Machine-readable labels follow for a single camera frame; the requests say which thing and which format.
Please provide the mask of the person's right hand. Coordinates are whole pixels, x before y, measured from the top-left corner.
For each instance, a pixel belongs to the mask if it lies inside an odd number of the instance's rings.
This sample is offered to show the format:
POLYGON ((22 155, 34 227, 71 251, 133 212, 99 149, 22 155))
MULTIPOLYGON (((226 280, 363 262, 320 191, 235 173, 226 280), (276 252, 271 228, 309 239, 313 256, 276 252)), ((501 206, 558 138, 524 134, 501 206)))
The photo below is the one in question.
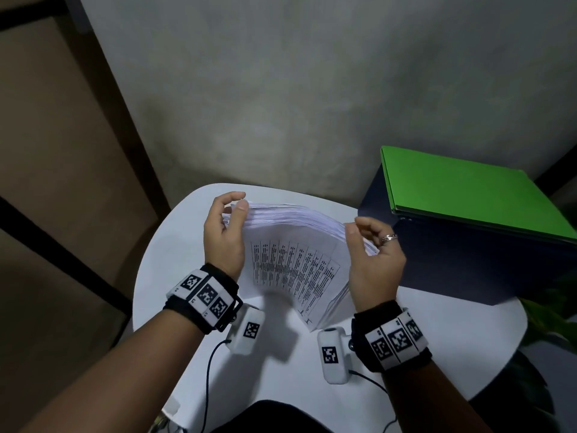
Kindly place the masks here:
POLYGON ((390 225, 363 216, 352 223, 362 234, 362 260, 351 262, 349 290, 356 312, 362 312, 397 298, 406 256, 390 225))

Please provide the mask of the person's left hand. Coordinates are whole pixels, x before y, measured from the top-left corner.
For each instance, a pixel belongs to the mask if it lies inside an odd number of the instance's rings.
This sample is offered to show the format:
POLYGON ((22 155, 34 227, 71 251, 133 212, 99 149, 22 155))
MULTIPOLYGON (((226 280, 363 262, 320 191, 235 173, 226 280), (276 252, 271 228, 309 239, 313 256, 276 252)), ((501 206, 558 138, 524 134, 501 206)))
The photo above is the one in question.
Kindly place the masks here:
POLYGON ((242 234, 231 233, 231 212, 234 205, 245 200, 245 192, 228 192, 217 196, 204 223, 205 262, 238 281, 245 263, 242 234))

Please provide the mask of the stack of printed paper sheets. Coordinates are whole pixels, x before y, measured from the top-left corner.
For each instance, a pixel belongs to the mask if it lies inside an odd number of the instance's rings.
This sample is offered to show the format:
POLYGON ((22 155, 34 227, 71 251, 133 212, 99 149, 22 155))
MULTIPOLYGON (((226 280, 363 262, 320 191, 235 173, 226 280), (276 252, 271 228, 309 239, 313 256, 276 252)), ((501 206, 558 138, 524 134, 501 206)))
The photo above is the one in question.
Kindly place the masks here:
POLYGON ((240 297, 280 295, 308 330, 326 326, 349 293, 344 223, 300 205, 249 202, 242 237, 240 297))

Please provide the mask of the person's right forearm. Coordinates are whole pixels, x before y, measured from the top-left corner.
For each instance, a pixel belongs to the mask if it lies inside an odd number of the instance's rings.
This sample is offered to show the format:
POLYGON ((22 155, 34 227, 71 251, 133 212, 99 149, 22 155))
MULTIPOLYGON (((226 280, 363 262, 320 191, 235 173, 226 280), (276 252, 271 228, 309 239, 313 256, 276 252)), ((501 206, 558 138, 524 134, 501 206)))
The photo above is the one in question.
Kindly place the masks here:
POLYGON ((382 374, 401 433, 493 433, 431 359, 382 374))

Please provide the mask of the person's left forearm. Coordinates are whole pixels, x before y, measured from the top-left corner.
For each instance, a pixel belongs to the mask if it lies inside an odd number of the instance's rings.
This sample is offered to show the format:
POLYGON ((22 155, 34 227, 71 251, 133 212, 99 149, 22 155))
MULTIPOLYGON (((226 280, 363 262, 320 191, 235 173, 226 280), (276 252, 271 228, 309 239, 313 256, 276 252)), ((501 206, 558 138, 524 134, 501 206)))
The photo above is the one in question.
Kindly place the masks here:
POLYGON ((147 433, 204 336, 186 317, 161 311, 18 433, 147 433))

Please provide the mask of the black wristband with marker tags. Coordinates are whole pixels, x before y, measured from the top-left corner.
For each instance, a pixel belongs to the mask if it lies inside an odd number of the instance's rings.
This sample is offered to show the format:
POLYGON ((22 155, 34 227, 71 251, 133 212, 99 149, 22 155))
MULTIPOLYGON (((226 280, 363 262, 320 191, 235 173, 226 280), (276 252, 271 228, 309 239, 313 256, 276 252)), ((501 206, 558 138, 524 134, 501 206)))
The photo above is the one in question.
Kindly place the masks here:
POLYGON ((163 310, 192 322, 204 334, 223 332, 240 311, 237 282, 216 266, 205 263, 175 285, 166 295, 163 310))
POLYGON ((417 369, 432 361, 429 343, 407 308, 391 300, 351 320, 354 353, 371 372, 417 369))

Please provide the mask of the dark blue box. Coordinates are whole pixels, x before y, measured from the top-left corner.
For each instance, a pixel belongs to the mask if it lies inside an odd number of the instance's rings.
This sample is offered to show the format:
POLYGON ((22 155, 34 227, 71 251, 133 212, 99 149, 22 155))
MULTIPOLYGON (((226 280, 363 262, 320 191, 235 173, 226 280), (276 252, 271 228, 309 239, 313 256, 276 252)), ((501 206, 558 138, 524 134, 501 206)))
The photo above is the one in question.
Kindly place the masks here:
POLYGON ((382 167, 358 215, 391 225, 408 262, 401 285, 496 305, 577 273, 577 244, 522 237, 427 216, 394 214, 382 167))

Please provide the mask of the green folder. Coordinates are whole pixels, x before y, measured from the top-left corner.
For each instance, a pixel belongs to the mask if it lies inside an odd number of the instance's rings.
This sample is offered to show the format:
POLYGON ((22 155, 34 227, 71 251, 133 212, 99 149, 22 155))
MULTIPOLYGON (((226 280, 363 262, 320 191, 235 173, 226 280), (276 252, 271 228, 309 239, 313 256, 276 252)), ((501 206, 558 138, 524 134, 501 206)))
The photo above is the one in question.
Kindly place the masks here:
POLYGON ((522 170, 381 147, 393 213, 577 245, 577 231, 522 170))

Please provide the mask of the person's black clothing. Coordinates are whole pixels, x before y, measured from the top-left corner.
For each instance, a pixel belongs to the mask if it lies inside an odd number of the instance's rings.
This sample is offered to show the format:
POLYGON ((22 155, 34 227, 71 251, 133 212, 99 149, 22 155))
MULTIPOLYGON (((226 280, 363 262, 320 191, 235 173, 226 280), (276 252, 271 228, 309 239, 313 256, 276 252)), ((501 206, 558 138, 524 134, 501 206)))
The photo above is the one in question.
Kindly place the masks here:
POLYGON ((334 433, 299 408, 260 400, 211 433, 334 433))

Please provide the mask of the brown wooden door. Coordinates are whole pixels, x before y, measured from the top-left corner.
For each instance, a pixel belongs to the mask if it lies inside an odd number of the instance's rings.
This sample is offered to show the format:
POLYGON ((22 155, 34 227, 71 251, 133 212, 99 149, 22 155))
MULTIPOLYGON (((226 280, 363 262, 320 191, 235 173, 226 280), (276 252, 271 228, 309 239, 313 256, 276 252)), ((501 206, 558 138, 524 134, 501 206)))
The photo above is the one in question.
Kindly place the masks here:
POLYGON ((19 215, 132 299, 168 205, 79 0, 0 0, 0 433, 120 339, 120 310, 2 229, 19 215))

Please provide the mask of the green leafy plant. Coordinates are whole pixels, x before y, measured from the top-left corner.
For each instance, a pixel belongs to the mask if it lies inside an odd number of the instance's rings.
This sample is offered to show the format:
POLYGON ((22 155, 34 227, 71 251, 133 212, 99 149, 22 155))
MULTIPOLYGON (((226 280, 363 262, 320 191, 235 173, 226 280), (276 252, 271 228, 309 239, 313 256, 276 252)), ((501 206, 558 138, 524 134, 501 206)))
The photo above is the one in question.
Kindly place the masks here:
POLYGON ((521 303, 528 325, 511 368, 552 431, 577 432, 577 275, 521 303))

